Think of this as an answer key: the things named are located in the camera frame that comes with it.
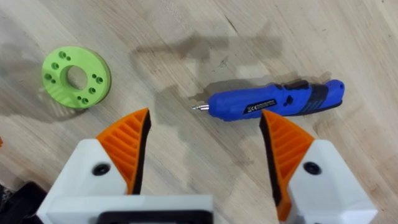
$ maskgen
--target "screwdriver label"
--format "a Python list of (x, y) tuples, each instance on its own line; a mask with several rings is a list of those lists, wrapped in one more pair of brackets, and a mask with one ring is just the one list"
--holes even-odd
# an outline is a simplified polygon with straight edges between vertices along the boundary
[(262, 101), (262, 102), (258, 102), (258, 103), (253, 103), (250, 104), (246, 107), (246, 109), (244, 109), (243, 114), (247, 114), (247, 113), (251, 113), (257, 110), (261, 110), (270, 106), (274, 106), (276, 105), (276, 100), (272, 99), (272, 100), (266, 100), (266, 101)]

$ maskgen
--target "black object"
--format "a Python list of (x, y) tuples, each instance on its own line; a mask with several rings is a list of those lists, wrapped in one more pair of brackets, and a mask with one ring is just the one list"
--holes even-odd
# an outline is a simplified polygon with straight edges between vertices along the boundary
[(26, 183), (4, 204), (0, 211), (0, 223), (42, 224), (35, 214), (46, 195), (46, 191), (36, 183)]
[(252, 103), (244, 109), (243, 114), (251, 113), (253, 111), (263, 110), (267, 107), (274, 106), (274, 105), (276, 105), (275, 99)]
[(213, 214), (204, 210), (104, 212), (99, 215), (96, 222), (96, 224), (127, 223), (213, 224)]
[(99, 176), (108, 173), (111, 170), (111, 166), (109, 164), (98, 164), (93, 169), (93, 175)]
[(150, 114), (148, 111), (148, 113), (146, 114), (146, 117), (144, 119), (144, 124), (142, 126), (136, 181), (134, 182), (134, 186), (132, 188), (133, 195), (137, 195), (137, 194), (141, 193), (142, 175), (144, 174), (145, 148), (147, 145), (147, 138), (148, 138), (148, 134), (149, 134), (149, 130), (150, 130), (151, 126), (152, 126), (152, 123), (150, 121)]
[(286, 84), (284, 87), (286, 90), (307, 90), (310, 88), (310, 84), (306, 80), (299, 80), (291, 84)]
[(276, 174), (274, 155), (272, 153), (271, 137), (269, 136), (268, 124), (264, 116), (261, 116), (260, 129), (262, 132), (262, 136), (264, 137), (264, 142), (266, 144), (268, 173), (271, 180), (272, 197), (274, 198), (275, 205), (278, 206), (282, 195), (278, 184), (278, 176)]
[(321, 167), (319, 167), (318, 164), (314, 162), (306, 162), (303, 166), (305, 171), (312, 175), (319, 175), (322, 173)]

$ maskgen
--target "center hole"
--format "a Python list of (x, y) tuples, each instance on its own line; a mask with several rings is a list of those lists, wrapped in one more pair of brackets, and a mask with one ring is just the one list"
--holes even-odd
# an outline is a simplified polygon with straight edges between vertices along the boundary
[(69, 85), (78, 90), (82, 90), (87, 86), (87, 75), (83, 69), (77, 66), (69, 68), (67, 80)]

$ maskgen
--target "blue cordless screwdriver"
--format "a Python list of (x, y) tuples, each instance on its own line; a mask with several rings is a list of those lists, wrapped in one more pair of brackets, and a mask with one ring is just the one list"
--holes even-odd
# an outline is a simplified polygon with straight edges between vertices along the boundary
[(344, 83), (339, 80), (330, 80), (323, 85), (300, 80), (286, 85), (271, 84), (215, 93), (207, 105), (192, 109), (208, 111), (224, 121), (259, 118), (263, 109), (282, 116), (300, 116), (339, 106), (343, 102), (344, 89)]

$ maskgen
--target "dark stain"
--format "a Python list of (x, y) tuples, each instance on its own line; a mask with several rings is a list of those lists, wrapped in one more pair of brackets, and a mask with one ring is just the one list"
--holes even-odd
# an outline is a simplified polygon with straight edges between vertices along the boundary
[(225, 68), (226, 67), (226, 63), (228, 62), (228, 56), (226, 56), (218, 65), (220, 68)]
[(224, 15), (225, 16), (225, 19), (229, 22), (229, 24), (231, 25), (231, 27), (235, 30), (235, 32), (238, 34), (239, 32), (236, 30), (236, 28), (235, 28), (235, 26), (234, 26), (234, 24), (230, 21), (230, 19), (228, 19), (228, 17), (226, 17), (226, 15)]

